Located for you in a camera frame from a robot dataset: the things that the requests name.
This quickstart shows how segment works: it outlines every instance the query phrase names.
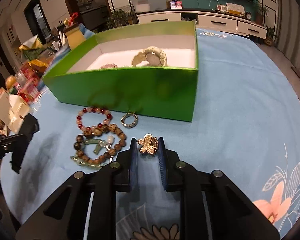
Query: white drawer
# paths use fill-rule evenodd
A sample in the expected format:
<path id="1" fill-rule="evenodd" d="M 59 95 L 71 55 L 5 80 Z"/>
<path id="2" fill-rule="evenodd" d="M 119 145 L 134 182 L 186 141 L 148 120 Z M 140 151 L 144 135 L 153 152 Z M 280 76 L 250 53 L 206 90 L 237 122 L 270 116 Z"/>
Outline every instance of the white drawer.
<path id="1" fill-rule="evenodd" d="M 150 23 L 159 21 L 181 21 L 181 13 L 157 13 L 150 15 L 138 15 L 139 23 Z"/>
<path id="2" fill-rule="evenodd" d="M 263 38 L 263 39 L 266 38 L 266 34 L 267 34 L 267 30 L 265 30 L 264 28 L 261 28 L 261 27 L 258 27 L 258 26 L 255 26 L 255 25 L 249 24 L 249 23 L 239 22 L 239 21 L 238 21 L 237 31 L 239 33 L 245 33 L 245 34 L 253 35 L 256 37 Z"/>
<path id="3" fill-rule="evenodd" d="M 238 21 L 217 16 L 199 15 L 198 26 L 216 31 L 237 31 Z"/>

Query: butterfly ring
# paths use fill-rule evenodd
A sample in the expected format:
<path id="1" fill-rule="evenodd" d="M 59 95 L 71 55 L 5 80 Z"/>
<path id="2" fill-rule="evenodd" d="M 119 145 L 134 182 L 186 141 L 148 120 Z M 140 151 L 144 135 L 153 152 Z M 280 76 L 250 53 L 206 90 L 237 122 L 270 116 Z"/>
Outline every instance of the butterfly ring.
<path id="1" fill-rule="evenodd" d="M 139 150 L 142 154 L 155 154 L 158 149 L 158 139 L 153 137 L 150 133 L 147 133 L 143 139 L 138 139 L 137 142 L 138 144 L 143 145 Z"/>

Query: tv cabinet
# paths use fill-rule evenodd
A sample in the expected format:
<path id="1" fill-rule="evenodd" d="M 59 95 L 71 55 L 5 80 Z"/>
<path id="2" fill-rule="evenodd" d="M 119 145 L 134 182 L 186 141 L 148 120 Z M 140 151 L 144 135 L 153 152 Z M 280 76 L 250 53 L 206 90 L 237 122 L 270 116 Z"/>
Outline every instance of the tv cabinet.
<path id="1" fill-rule="evenodd" d="M 220 11 L 203 11 L 193 9 L 160 10 L 137 13 L 140 24 L 157 21 L 181 21 L 181 14 L 191 14 L 197 20 L 200 28 L 233 33 L 248 37 L 250 35 L 266 38 L 266 28 L 244 17 L 230 15 Z"/>

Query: floor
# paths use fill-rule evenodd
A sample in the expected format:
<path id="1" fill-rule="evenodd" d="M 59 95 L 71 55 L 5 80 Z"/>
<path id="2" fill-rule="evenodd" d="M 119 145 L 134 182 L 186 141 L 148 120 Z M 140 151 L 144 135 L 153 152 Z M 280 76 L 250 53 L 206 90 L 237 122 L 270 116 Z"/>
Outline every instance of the floor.
<path id="1" fill-rule="evenodd" d="M 290 62 L 290 60 L 288 60 L 284 54 L 275 47 L 269 47 L 265 44 L 257 45 L 268 55 L 270 59 L 272 59 L 281 72 L 286 76 L 300 100 L 300 80 L 295 72 L 291 69 L 293 64 Z"/>
<path id="2" fill-rule="evenodd" d="M 292 63 L 275 47 L 269 47 L 264 44 L 257 44 L 272 61 L 277 65 L 277 67 L 286 76 L 289 83 L 292 85 L 294 91 L 296 92 L 300 100 L 300 80 L 295 72 L 291 69 Z M 15 231 L 12 225 L 12 221 L 9 215 L 8 207 L 5 203 L 4 197 L 0 194 L 0 211 L 2 211 L 3 218 L 2 223 L 4 227 L 11 233 L 12 236 L 15 235 Z"/>

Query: watch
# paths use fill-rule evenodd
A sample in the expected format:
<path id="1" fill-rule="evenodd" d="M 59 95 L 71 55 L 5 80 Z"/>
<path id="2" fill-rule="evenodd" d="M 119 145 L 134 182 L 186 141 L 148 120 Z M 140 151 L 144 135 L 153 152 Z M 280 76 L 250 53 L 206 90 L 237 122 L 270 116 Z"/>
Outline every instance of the watch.
<path id="1" fill-rule="evenodd" d="M 131 65 L 135 67 L 142 61 L 147 61 L 151 66 L 167 66 L 166 53 L 157 47 L 148 47 L 140 51 L 131 61 Z"/>
<path id="2" fill-rule="evenodd" d="M 246 12 L 245 17 L 246 17 L 248 20 L 251 20 L 251 13 L 250 13 L 250 12 Z"/>

